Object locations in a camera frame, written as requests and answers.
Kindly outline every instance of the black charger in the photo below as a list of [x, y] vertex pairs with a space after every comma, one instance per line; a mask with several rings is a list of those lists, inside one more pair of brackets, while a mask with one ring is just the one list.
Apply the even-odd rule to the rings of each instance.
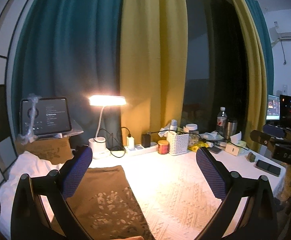
[[141, 134], [141, 145], [144, 148], [148, 148], [151, 145], [151, 135], [150, 134]]

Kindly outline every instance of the small box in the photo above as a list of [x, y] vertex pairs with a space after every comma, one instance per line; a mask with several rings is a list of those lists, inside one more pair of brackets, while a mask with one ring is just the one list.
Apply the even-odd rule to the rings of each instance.
[[238, 147], [232, 143], [227, 143], [225, 151], [227, 153], [234, 155], [234, 156], [238, 156], [240, 153], [244, 152], [244, 149], [241, 147], [246, 147], [247, 143], [245, 141], [239, 141], [237, 145], [240, 147]]
[[231, 143], [227, 143], [225, 151], [227, 153], [231, 153], [234, 156], [238, 156], [240, 152], [240, 148]]
[[28, 151], [42, 160], [51, 161], [54, 165], [73, 158], [68, 137], [40, 139], [26, 145], [15, 142], [15, 148], [18, 154]]

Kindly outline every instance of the smartphone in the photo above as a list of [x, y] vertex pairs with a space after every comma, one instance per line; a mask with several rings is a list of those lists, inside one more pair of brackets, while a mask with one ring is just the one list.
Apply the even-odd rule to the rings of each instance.
[[212, 146], [212, 147], [208, 147], [207, 148], [210, 152], [218, 154], [219, 152], [221, 152], [222, 150], [218, 147]]
[[262, 171], [265, 171], [267, 173], [270, 173], [272, 175], [275, 175], [279, 177], [281, 169], [277, 166], [274, 166], [270, 163], [264, 162], [262, 160], [257, 160], [257, 162], [254, 165], [257, 169], [260, 169]]

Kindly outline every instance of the yellow curtain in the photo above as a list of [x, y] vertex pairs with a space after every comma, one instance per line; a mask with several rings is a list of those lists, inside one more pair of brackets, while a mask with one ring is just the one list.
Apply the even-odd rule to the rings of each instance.
[[186, 0], [123, 0], [120, 93], [127, 105], [121, 124], [136, 143], [171, 119], [180, 123], [187, 49]]
[[244, 140], [259, 151], [260, 145], [251, 141], [252, 130], [262, 131], [267, 112], [267, 76], [260, 38], [245, 0], [232, 0], [236, 8], [247, 52], [249, 69], [249, 105]]

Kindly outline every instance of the white lamp base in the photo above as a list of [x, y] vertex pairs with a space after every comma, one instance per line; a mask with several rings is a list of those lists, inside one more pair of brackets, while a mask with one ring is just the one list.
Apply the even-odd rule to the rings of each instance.
[[111, 152], [105, 145], [104, 137], [97, 137], [89, 139], [89, 146], [92, 149], [92, 158], [101, 159], [111, 155]]
[[92, 151], [92, 158], [93, 159], [101, 159], [101, 158], [105, 158], [111, 155], [110, 150], [108, 150], [107, 148], [105, 149], [104, 152], [93, 152]]

